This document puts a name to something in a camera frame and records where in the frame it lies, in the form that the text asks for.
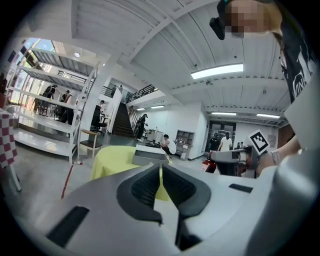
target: fire extinguisher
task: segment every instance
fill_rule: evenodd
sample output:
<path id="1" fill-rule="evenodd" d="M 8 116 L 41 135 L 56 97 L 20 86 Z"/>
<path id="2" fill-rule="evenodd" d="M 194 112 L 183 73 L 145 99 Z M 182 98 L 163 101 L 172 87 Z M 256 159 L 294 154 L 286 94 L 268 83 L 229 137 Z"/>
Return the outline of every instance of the fire extinguisher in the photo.
<path id="1" fill-rule="evenodd" d="M 210 160 L 210 155 L 214 154 L 215 152 L 210 152 L 207 159 L 202 163 L 201 170 L 206 173 L 213 174 L 216 170 L 216 163 Z"/>

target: fluorescent ceiling light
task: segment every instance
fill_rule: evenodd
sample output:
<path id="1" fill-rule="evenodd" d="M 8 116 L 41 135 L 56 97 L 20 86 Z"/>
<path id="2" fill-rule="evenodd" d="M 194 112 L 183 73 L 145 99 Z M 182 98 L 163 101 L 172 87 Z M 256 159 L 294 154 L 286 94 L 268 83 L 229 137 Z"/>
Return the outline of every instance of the fluorescent ceiling light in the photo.
<path id="1" fill-rule="evenodd" d="M 236 116 L 237 113 L 232 112 L 212 112 L 212 115 L 219 115 L 219 116 Z"/>
<path id="2" fill-rule="evenodd" d="M 264 117 L 264 118 L 280 118 L 280 115 L 273 115 L 273 114 L 256 114 L 257 117 Z"/>
<path id="3" fill-rule="evenodd" d="M 165 106 L 164 105 L 160 105 L 160 106 L 152 106 L 151 108 L 152 109 L 159 109 L 159 108 L 164 108 Z"/>
<path id="4" fill-rule="evenodd" d="M 233 73 L 233 72 L 243 72 L 244 65 L 243 64 L 232 64 L 225 66 L 216 66 L 208 69 L 204 69 L 201 71 L 191 73 L 193 79 L 205 78 L 214 75 Z"/>

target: ceiling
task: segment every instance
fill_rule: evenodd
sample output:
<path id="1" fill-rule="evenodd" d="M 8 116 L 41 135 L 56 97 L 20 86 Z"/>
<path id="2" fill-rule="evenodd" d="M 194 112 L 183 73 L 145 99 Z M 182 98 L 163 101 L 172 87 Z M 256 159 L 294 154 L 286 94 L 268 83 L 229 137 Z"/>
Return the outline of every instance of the ceiling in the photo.
<path id="1" fill-rule="evenodd" d="M 263 112 L 283 117 L 290 97 L 277 42 L 271 34 L 219 40 L 209 26 L 210 18 L 218 16 L 217 3 L 44 1 L 26 19 L 19 34 L 73 45 L 102 59 L 119 55 L 117 63 L 166 94 L 168 104 L 202 102 L 207 112 L 232 110 L 248 117 Z M 197 70 L 235 63 L 243 63 L 244 72 L 196 80 L 191 77 Z"/>

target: table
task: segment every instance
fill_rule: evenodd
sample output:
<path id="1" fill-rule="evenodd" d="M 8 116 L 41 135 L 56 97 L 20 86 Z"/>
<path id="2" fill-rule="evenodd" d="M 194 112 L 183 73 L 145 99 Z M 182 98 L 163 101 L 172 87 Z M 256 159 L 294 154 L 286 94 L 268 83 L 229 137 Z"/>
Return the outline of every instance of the table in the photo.
<path id="1" fill-rule="evenodd" d="M 140 167 L 132 163 L 135 154 L 134 146 L 107 146 L 96 154 L 91 171 L 90 180 L 124 172 Z M 160 169 L 160 187 L 155 195 L 156 199 L 169 201 L 169 195 L 163 186 L 162 169 Z"/>
<path id="2" fill-rule="evenodd" d="M 0 108 L 0 165 L 1 168 L 9 170 L 16 190 L 20 191 L 20 183 L 13 166 L 18 155 L 14 138 L 14 120 L 13 114 Z"/>

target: floor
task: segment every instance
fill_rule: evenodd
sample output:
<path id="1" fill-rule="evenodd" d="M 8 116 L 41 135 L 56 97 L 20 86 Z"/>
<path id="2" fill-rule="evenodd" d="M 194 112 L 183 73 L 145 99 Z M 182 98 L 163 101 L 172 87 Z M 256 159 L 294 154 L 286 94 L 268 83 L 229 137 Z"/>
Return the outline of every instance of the floor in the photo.
<path id="1" fill-rule="evenodd" d="M 104 147 L 112 145 L 135 147 L 137 144 L 132 138 L 108 134 L 99 136 L 98 140 Z M 6 176 L 2 177 L 1 185 L 12 213 L 34 224 L 44 210 L 61 199 L 70 166 L 67 157 L 50 154 L 18 142 L 16 147 L 18 156 L 14 162 L 14 168 L 22 190 L 17 192 Z M 82 156 L 81 159 L 82 165 L 73 166 L 65 196 L 90 180 L 92 159 L 90 156 L 89 158 Z M 173 163 L 200 170 L 205 158 L 182 161 L 177 156 L 172 156 L 171 159 Z"/>

